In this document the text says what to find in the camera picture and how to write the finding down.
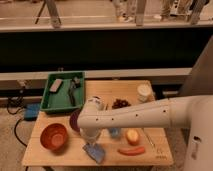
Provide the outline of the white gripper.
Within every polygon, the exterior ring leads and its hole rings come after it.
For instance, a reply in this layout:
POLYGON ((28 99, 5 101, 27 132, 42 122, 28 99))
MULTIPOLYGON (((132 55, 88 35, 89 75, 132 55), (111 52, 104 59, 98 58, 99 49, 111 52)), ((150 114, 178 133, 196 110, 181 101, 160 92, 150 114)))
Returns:
POLYGON ((94 145, 99 139, 101 131, 96 129, 81 129, 80 135, 86 143, 94 145))

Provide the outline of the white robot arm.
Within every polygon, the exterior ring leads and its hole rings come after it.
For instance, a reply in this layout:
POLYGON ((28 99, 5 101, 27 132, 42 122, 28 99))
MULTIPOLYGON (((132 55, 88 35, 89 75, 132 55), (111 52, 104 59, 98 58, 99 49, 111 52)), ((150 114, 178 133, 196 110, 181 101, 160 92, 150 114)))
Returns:
POLYGON ((213 95, 167 98, 104 110, 99 98, 86 101, 79 118, 81 135, 93 143, 104 128, 189 128, 183 171, 213 171, 213 95))

